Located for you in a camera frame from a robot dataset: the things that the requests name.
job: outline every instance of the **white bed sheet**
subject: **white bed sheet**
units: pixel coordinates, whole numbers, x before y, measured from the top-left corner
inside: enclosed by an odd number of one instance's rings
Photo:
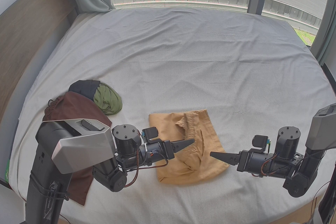
[[[336,102],[317,61],[285,21],[191,8],[86,14],[60,41],[26,97],[9,172],[11,187],[23,198],[44,108],[79,79],[101,80],[122,96],[123,109],[109,117],[113,125],[143,129],[150,113],[208,109],[227,152],[248,150],[255,134],[269,136],[273,151],[278,129],[294,125],[304,153],[312,116]],[[331,177],[335,153],[326,153],[300,198],[291,197],[281,179],[254,178],[236,167],[187,186],[161,184],[154,170],[144,170],[118,193],[94,180],[85,206],[65,201],[61,213],[72,224],[268,223],[313,199]]]

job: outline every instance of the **headboard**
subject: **headboard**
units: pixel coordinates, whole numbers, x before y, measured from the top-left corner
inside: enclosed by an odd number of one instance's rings
[[[17,0],[0,15],[0,180],[25,97],[69,28],[75,0]]]

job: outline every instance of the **mattress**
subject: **mattress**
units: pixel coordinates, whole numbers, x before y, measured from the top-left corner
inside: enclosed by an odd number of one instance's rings
[[[274,151],[279,128],[301,131],[305,152],[313,115],[336,102],[308,48],[285,21],[259,15],[193,8],[133,8],[79,16],[29,91],[10,160],[9,183],[27,197],[36,131],[49,99],[79,79],[97,79],[122,97],[114,125],[149,127],[150,113],[207,109],[227,152],[252,147],[267,135]],[[158,182],[154,169],[118,193],[93,181],[85,206],[65,201],[72,224],[269,223],[313,199],[334,168],[323,158],[308,192],[293,198],[284,180],[257,178],[229,167],[193,185]],[[135,172],[131,172],[131,181]]]

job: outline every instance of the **black cylindrical motor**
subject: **black cylindrical motor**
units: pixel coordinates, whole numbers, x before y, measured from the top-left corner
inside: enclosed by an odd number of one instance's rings
[[[276,139],[275,154],[282,159],[291,159],[295,156],[299,144],[301,132],[298,128],[282,127],[279,129]]]
[[[112,134],[115,138],[117,150],[121,155],[132,155],[141,145],[138,130],[133,125],[117,125],[112,129]]]

